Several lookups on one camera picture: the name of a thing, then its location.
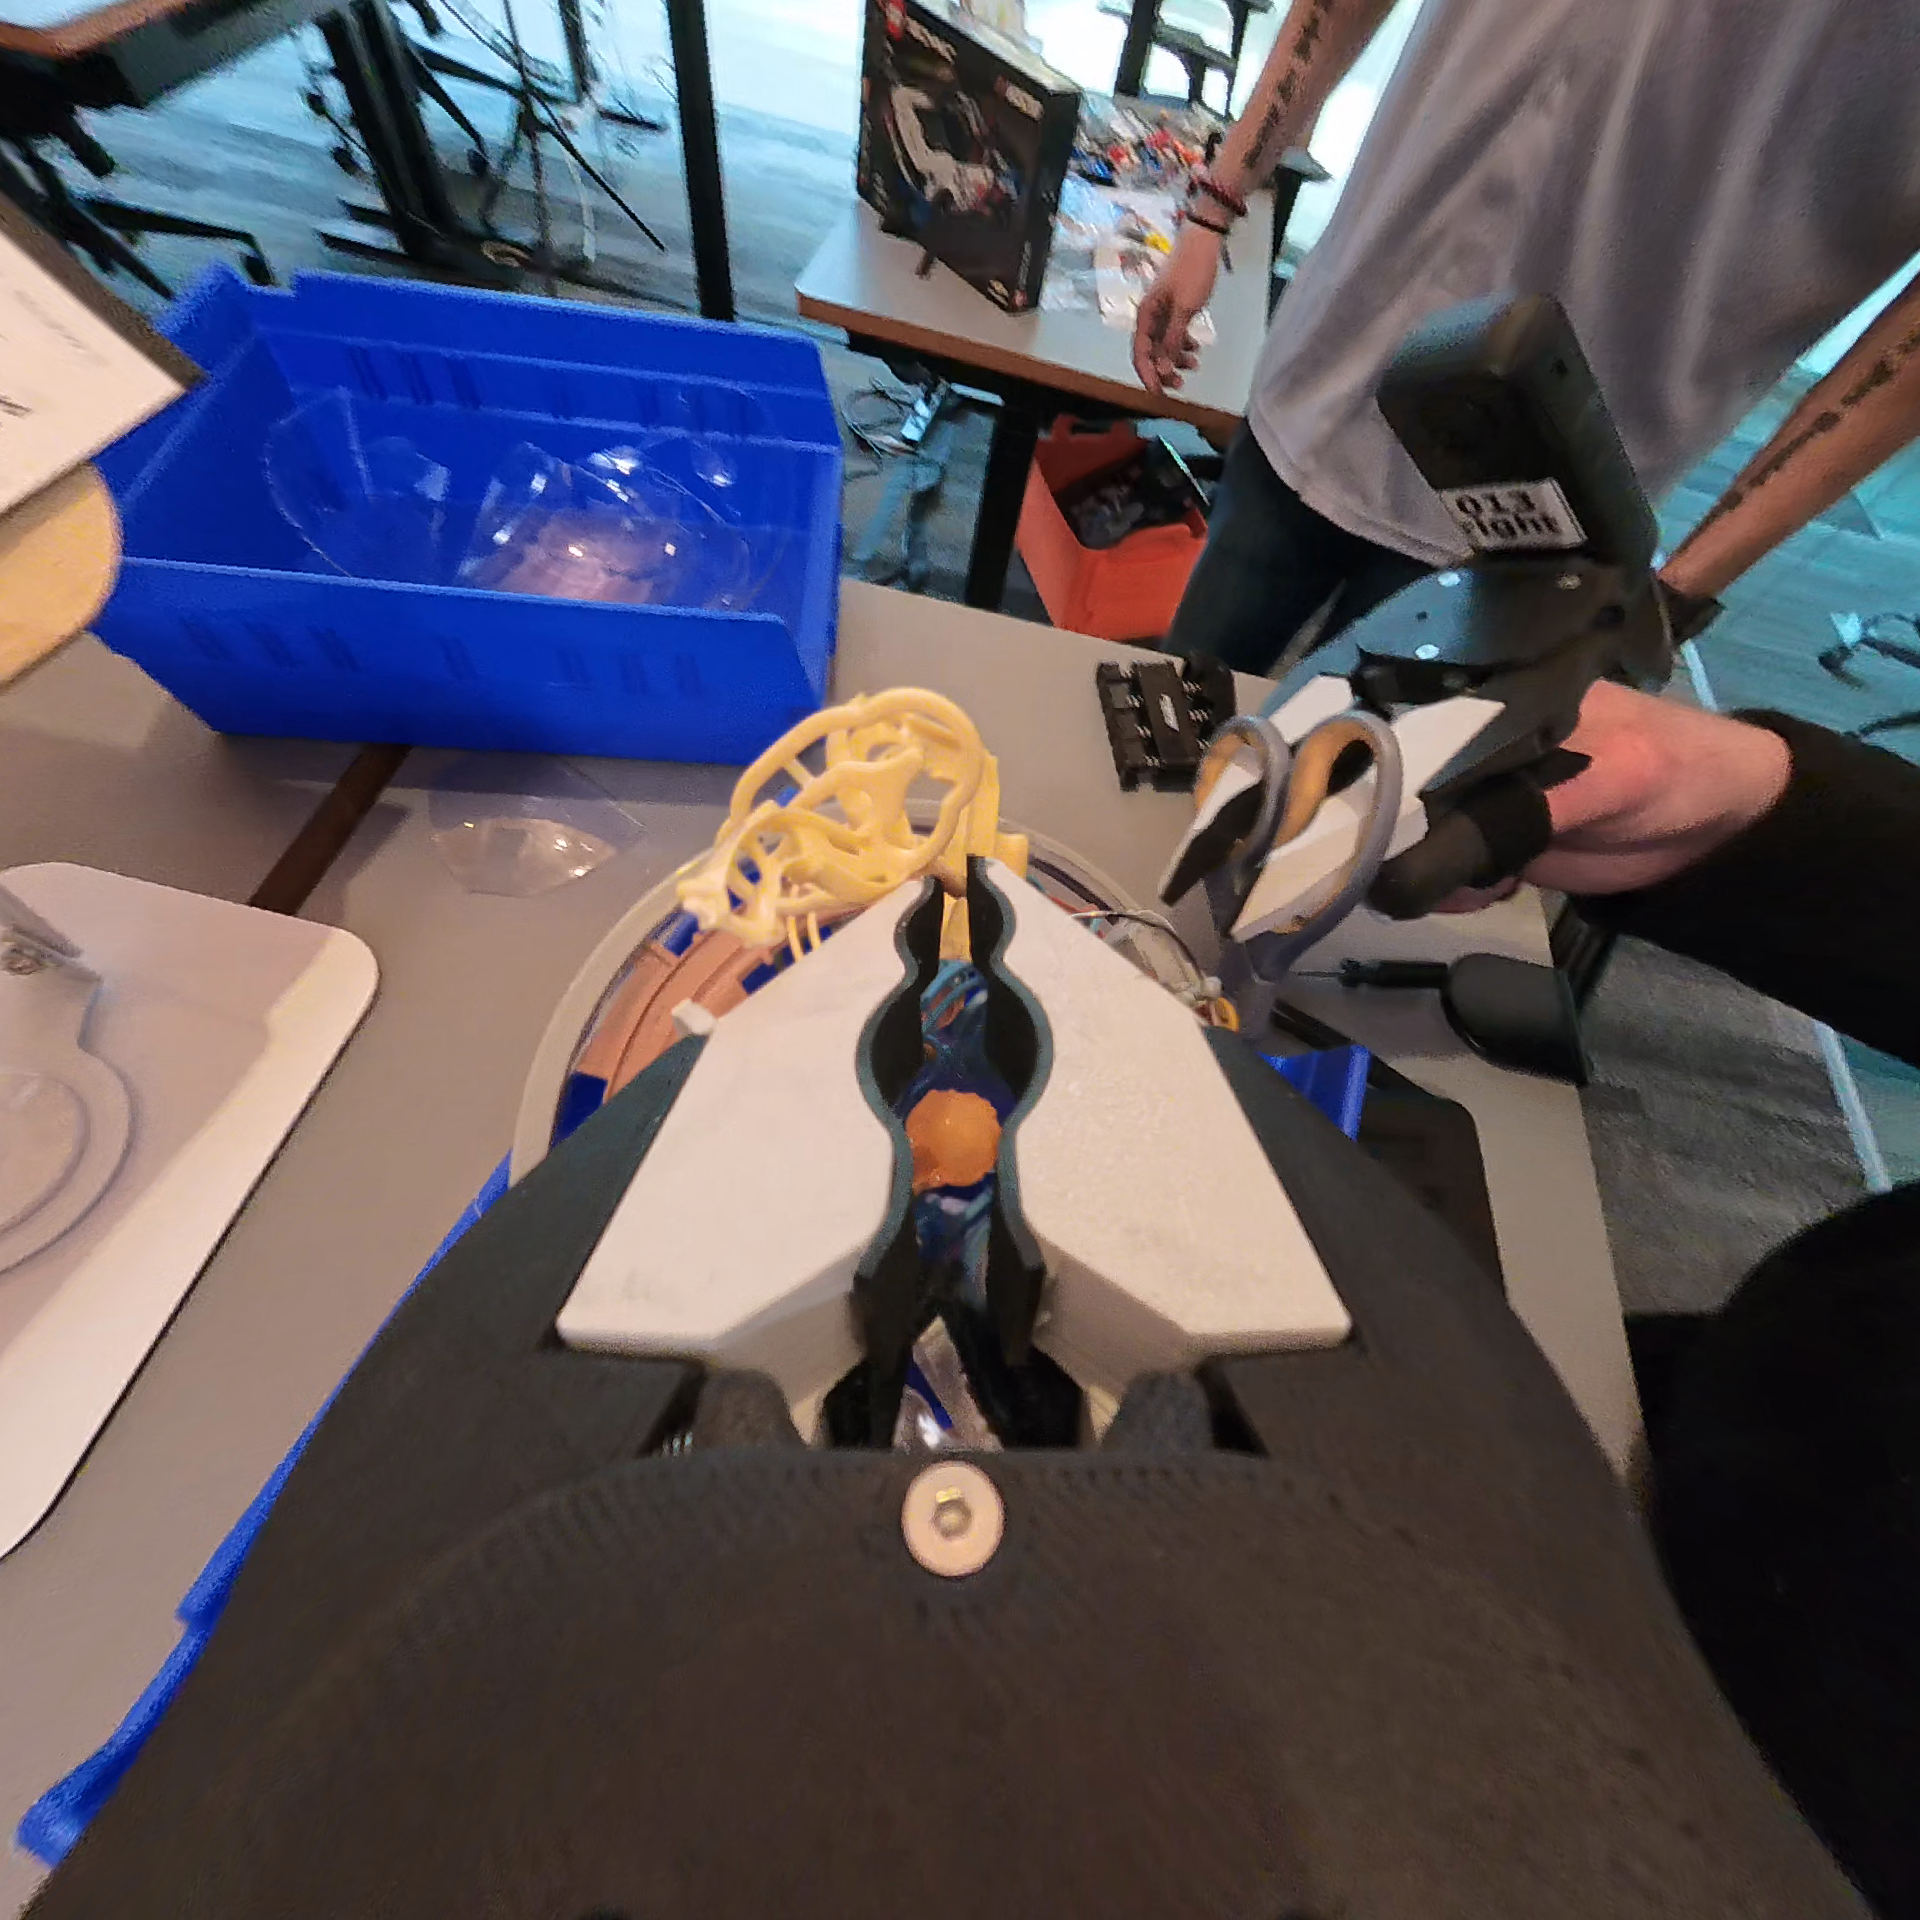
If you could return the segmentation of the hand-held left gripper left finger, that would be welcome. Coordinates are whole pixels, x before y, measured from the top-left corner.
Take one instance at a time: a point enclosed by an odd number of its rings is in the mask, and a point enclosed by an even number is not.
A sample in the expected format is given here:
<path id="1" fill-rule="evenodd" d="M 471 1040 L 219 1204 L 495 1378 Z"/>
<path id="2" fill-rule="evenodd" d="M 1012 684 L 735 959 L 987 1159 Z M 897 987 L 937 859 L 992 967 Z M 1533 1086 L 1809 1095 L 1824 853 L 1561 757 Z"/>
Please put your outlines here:
<path id="1" fill-rule="evenodd" d="M 788 1407 L 857 1365 L 885 1440 L 916 1337 L 901 1086 L 948 884 L 907 880 L 714 1022 L 593 1247 L 555 1335 L 593 1351 L 767 1372 Z"/>

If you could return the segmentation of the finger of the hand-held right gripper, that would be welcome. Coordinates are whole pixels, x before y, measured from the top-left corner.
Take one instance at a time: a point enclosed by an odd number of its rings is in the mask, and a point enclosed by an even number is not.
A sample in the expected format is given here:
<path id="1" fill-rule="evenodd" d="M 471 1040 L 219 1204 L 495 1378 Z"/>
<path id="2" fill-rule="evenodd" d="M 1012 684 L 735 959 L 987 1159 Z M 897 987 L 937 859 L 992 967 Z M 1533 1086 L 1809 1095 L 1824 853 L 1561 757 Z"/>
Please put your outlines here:
<path id="1" fill-rule="evenodd" d="M 1285 695 L 1234 719 L 1231 933 L 1325 942 L 1392 855 L 1495 774 L 1503 747 L 1508 710 L 1494 695 L 1385 711 L 1359 695 Z"/>
<path id="2" fill-rule="evenodd" d="M 1349 703 L 1285 735 L 1234 711 L 1212 735 L 1191 821 L 1168 855 L 1168 907 L 1359 907 L 1378 874 L 1378 711 Z"/>

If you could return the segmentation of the grey handled scissors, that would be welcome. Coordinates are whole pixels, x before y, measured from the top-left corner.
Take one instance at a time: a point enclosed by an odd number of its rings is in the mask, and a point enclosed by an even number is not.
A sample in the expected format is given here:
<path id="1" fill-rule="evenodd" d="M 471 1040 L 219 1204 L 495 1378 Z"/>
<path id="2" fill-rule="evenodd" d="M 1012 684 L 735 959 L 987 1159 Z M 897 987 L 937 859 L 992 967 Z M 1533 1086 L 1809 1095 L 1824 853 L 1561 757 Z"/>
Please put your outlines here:
<path id="1" fill-rule="evenodd" d="M 1366 769 L 1369 780 L 1349 855 L 1312 880 L 1312 902 L 1276 923 L 1234 932 L 1265 859 L 1314 825 L 1338 769 Z M 1191 796 L 1184 868 L 1186 884 L 1209 890 L 1221 942 L 1221 997 L 1234 997 L 1279 986 L 1378 880 L 1403 811 L 1403 741 L 1389 719 L 1366 710 L 1314 725 L 1298 741 L 1285 741 L 1276 719 L 1234 711 L 1212 735 Z"/>

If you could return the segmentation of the small blue plastic bin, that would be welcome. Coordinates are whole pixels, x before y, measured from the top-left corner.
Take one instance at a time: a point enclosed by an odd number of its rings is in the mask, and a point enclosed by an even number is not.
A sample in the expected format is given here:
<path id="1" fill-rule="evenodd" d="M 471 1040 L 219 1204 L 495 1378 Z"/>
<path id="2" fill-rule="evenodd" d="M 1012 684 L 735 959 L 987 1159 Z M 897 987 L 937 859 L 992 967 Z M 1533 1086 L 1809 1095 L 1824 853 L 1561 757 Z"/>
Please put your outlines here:
<path id="1" fill-rule="evenodd" d="M 1312 1095 L 1314 1111 L 1325 1111 L 1345 1138 L 1359 1138 L 1366 1118 L 1366 1086 L 1375 1054 L 1366 1041 L 1335 1041 L 1312 1050 L 1293 1058 L 1265 1054 L 1265 1062 Z M 207 1556 L 201 1573 L 177 1601 L 177 1644 L 159 1663 L 159 1674 L 144 1682 L 134 1707 L 118 1716 L 107 1740 L 101 1740 L 82 1761 L 75 1761 L 59 1781 L 50 1781 L 17 1822 L 17 1845 L 36 1855 L 38 1863 L 59 1863 L 89 1822 L 105 1813 L 105 1801 L 118 1792 L 138 1751 L 151 1740 L 165 1713 L 185 1694 L 186 1674 L 201 1663 L 207 1639 L 219 1620 L 226 1614 L 226 1595 L 266 1529 L 273 1505 L 282 1500 L 308 1440 L 319 1430 L 332 1402 L 347 1381 L 332 1387 L 332 1396 L 317 1407 L 317 1419 L 300 1428 L 290 1451 L 276 1463 L 276 1470 L 260 1483 L 250 1505 L 226 1524 L 219 1550 Z"/>

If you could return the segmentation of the marble maze ball toy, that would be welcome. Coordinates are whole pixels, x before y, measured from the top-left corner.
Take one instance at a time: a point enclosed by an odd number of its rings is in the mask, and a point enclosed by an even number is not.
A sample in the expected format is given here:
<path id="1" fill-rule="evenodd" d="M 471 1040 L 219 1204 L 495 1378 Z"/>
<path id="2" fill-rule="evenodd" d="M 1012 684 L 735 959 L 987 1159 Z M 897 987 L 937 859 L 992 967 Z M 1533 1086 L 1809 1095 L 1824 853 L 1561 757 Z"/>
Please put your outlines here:
<path id="1" fill-rule="evenodd" d="M 532 1084 L 522 1086 L 509 1180 L 540 1167 L 641 1066 L 735 1015 L 791 962 L 791 945 L 742 945 L 700 932 L 657 884 L 593 959 L 576 1015 L 553 1015 Z M 901 1419 L 893 1440 L 916 1446 L 1073 1446 L 1090 1396 L 1063 1365 L 1007 1358 L 987 1268 L 997 1221 L 997 1143 L 1020 1092 L 997 1062 L 992 986 L 969 962 L 965 907 L 948 907 L 948 959 L 922 986 L 922 1066 L 897 1092 L 916 1152 L 916 1345 L 901 1365 Z"/>

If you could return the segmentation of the pale yellow plastic track piece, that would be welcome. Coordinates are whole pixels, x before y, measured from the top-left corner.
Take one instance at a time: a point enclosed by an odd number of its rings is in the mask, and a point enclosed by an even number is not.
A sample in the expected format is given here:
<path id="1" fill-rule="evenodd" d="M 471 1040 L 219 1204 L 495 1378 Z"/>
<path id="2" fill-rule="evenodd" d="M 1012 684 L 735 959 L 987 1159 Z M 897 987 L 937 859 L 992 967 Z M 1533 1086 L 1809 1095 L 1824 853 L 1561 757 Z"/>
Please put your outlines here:
<path id="1" fill-rule="evenodd" d="M 969 859 L 1028 874 L 1028 837 L 1002 821 L 1002 763 L 937 687 L 816 710 L 767 741 L 708 853 L 677 874 L 706 933 L 812 955 L 827 932 L 912 880 L 948 890 L 941 955 L 965 955 Z"/>

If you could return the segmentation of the person's right forearm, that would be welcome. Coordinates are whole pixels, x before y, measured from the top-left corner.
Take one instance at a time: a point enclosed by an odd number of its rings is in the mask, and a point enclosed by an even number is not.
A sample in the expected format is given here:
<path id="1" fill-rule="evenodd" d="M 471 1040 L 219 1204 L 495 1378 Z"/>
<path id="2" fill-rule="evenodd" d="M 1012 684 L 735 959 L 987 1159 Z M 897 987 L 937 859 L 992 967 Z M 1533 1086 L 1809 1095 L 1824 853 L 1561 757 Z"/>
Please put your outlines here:
<path id="1" fill-rule="evenodd" d="M 1920 774 L 1824 725 L 1734 710 L 1785 735 L 1785 804 L 1697 868 L 1626 896 L 1569 896 L 1594 923 L 1642 933 L 1920 1062 Z"/>

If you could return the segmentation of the orange storage bin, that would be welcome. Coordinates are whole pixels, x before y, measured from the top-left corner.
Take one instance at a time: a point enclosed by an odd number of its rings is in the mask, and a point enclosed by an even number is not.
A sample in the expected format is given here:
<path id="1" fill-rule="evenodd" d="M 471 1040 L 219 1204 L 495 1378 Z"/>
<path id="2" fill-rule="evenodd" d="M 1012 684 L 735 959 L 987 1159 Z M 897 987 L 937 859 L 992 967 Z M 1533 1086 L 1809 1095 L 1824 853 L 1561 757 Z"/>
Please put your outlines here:
<path id="1" fill-rule="evenodd" d="M 1060 414 L 1040 432 L 1013 545 L 1060 630 L 1154 645 L 1209 545 L 1209 491 L 1133 416 Z"/>

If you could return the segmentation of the black stand base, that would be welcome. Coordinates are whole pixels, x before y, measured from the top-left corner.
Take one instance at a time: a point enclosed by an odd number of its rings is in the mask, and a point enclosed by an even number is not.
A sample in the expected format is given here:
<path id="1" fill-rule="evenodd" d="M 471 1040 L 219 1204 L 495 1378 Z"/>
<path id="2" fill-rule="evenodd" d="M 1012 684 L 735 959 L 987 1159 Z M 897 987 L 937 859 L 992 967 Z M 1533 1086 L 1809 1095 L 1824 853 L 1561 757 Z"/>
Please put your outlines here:
<path id="1" fill-rule="evenodd" d="M 1581 1004 L 1605 955 L 1610 933 L 1594 933 L 1586 917 L 1561 902 L 1552 910 L 1552 959 L 1533 962 L 1485 948 L 1452 959 L 1436 987 L 1441 1019 L 1494 1066 L 1589 1086 Z"/>

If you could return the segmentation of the clear plastic piece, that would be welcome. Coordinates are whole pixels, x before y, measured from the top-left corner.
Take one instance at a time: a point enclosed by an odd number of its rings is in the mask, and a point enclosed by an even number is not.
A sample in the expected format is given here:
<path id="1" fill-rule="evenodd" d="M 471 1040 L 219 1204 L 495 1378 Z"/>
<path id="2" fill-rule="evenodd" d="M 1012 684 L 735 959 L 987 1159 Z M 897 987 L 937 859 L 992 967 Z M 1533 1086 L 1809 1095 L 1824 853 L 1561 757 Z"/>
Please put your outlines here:
<path id="1" fill-rule="evenodd" d="M 641 821 L 571 757 L 465 752 L 429 788 L 429 842 L 471 896 L 538 902 L 641 842 Z"/>

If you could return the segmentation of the pile of small parts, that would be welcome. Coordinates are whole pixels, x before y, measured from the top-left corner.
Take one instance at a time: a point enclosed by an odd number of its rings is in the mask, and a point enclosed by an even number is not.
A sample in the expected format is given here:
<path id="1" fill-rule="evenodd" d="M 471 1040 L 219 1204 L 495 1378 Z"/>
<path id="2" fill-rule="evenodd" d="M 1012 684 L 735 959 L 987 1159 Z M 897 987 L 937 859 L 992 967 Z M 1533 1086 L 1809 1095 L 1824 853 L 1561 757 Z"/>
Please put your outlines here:
<path id="1" fill-rule="evenodd" d="M 1221 139 L 1227 117 L 1209 105 L 1085 95 L 1040 311 L 1133 329 L 1170 256 L 1186 175 Z"/>

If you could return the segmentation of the white book stand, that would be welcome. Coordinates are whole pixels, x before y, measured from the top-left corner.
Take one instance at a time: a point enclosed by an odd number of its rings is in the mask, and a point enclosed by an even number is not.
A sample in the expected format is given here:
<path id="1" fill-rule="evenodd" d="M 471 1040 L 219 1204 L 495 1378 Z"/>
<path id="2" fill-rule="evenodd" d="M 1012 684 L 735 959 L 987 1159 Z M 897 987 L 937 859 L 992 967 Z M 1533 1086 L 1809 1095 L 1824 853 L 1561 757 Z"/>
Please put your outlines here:
<path id="1" fill-rule="evenodd" d="M 5 511 L 5 1556 L 177 1319 L 377 1004 L 287 884 L 338 747 L 223 736 L 89 626 L 101 466 Z"/>

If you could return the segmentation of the large blue plastic bin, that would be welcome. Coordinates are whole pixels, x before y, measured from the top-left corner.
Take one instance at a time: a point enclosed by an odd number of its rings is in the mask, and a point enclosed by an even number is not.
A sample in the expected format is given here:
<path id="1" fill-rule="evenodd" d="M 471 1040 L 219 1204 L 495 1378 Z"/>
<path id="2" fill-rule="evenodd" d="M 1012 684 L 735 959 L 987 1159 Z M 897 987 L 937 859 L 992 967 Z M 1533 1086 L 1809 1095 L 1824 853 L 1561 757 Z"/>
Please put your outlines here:
<path id="1" fill-rule="evenodd" d="M 842 428 L 791 329 L 441 278 L 201 271 L 159 329 L 201 369 L 101 466 L 123 567 L 96 635 L 223 735 L 749 763 L 827 698 Z M 452 466 L 468 519 L 538 441 L 714 441 L 762 567 L 752 610 L 601 606 L 332 569 L 276 511 L 266 428 L 351 395 Z"/>

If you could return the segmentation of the person's black sweater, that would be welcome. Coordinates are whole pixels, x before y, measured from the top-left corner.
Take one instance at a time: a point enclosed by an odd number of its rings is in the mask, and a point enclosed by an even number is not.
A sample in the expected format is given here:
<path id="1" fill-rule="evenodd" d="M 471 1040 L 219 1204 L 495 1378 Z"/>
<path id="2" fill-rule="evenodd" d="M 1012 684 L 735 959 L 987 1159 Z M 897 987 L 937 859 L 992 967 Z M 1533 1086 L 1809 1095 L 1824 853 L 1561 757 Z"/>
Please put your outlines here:
<path id="1" fill-rule="evenodd" d="M 1920 1190 L 1626 1335 L 1696 1644 L 1866 1906 L 1920 1916 Z"/>

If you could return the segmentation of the printed instruction sheet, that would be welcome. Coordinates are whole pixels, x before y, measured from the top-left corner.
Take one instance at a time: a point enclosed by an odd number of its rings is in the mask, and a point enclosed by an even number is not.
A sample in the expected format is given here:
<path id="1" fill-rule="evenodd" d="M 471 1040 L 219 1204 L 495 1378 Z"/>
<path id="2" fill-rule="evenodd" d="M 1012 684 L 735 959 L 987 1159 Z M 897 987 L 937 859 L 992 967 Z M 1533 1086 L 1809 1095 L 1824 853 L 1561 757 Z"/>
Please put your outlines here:
<path id="1" fill-rule="evenodd" d="M 0 201 L 0 511 L 193 395 L 201 369 Z"/>

